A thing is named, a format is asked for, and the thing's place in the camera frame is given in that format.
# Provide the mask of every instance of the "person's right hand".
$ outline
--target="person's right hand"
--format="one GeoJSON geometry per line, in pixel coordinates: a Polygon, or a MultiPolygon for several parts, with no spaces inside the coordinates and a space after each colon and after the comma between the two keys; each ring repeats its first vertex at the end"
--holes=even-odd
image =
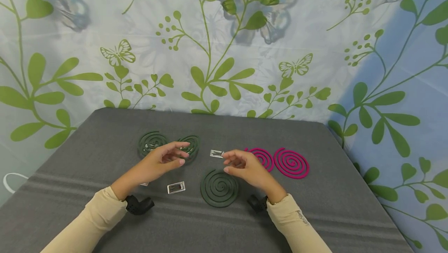
{"type": "Polygon", "coordinates": [[[262,189],[271,203],[277,203],[287,196],[285,189],[263,167],[257,157],[250,152],[232,150],[224,153],[224,172],[240,177],[254,187],[262,189]]]}

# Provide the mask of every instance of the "curtain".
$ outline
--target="curtain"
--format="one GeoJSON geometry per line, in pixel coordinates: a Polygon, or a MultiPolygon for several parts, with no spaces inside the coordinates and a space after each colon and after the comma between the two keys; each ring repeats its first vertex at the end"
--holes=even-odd
{"type": "Polygon", "coordinates": [[[0,204],[98,108],[317,121],[415,252],[448,251],[448,0],[0,5],[0,204]]]}

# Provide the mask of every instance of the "gray table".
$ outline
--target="gray table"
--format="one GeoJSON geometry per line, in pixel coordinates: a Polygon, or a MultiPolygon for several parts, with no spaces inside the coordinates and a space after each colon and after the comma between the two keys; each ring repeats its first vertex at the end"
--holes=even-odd
{"type": "Polygon", "coordinates": [[[274,177],[285,186],[333,253],[410,253],[412,250],[362,180],[330,131],[320,123],[261,120],[141,110],[99,109],[0,209],[0,251],[39,252],[96,191],[139,161],[136,143],[158,129],[169,140],[198,135],[197,159],[164,175],[135,195],[151,196],[146,215],[127,214],[95,252],[290,252],[266,213],[245,200],[256,193],[240,181],[240,194],[226,208],[213,208],[200,194],[207,171],[223,168],[210,149],[262,147],[301,153],[310,164],[305,179],[274,177]],[[184,180],[186,191],[167,194],[184,180]]]}

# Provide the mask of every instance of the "black wrist strap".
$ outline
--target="black wrist strap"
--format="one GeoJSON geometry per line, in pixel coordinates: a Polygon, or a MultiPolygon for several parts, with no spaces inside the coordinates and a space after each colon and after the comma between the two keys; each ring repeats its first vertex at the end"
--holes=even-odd
{"type": "Polygon", "coordinates": [[[126,210],[133,215],[145,214],[149,209],[151,209],[151,207],[154,206],[154,202],[150,197],[147,197],[139,202],[135,196],[130,195],[127,196],[125,200],[128,203],[128,205],[126,206],[126,210]]]}

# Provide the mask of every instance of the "finger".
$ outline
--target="finger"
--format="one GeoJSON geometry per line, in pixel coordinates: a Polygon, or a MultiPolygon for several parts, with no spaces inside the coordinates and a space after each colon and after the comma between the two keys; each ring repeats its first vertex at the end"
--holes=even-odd
{"type": "Polygon", "coordinates": [[[178,158],[175,161],[171,161],[166,164],[162,164],[162,166],[163,166],[163,170],[165,172],[168,172],[168,171],[174,170],[176,168],[182,167],[182,165],[184,165],[184,164],[185,164],[185,160],[178,158]]]}

